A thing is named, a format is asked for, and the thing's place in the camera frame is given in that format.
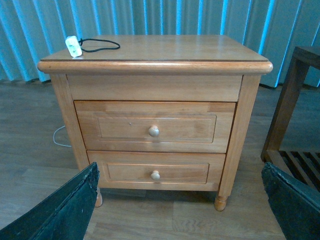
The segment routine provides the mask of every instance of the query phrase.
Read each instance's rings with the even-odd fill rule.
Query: gray curtain
[[[0,0],[0,79],[48,80],[37,63],[67,36],[224,34],[273,63],[261,83],[276,87],[295,46],[320,46],[319,25],[320,0]]]

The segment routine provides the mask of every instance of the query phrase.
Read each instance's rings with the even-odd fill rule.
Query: nightstand top
[[[117,42],[116,50],[83,52],[71,57],[67,49],[43,58],[45,73],[108,74],[267,74],[269,60],[225,35],[100,35]],[[83,48],[115,47],[85,41]]]
[[[65,49],[42,61],[268,61],[225,35],[100,35],[94,38],[117,42],[121,48],[83,52],[75,58]],[[114,45],[85,41],[83,47],[93,50]]]

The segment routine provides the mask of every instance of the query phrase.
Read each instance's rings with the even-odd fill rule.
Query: wooden knob
[[[157,126],[152,126],[149,128],[149,135],[151,137],[157,137],[159,135],[159,129]]]
[[[158,171],[153,171],[153,172],[151,173],[151,178],[152,178],[153,180],[159,180],[159,179],[160,179],[160,174],[159,174],[159,172],[158,172]]]

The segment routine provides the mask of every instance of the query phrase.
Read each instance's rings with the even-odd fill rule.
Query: top drawer
[[[67,75],[74,100],[237,102],[241,75]]]
[[[74,101],[87,150],[225,153],[233,102]]]

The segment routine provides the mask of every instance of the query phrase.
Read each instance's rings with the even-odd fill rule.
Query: wooden floor
[[[259,88],[223,212],[214,209],[214,192],[103,189],[104,203],[94,210],[85,239],[284,240],[260,160],[280,90]],[[303,90],[284,148],[319,147],[319,103],[318,90]],[[0,229],[79,172],[72,149],[53,143],[63,125],[51,83],[0,82]],[[69,143],[65,129],[56,139]]]

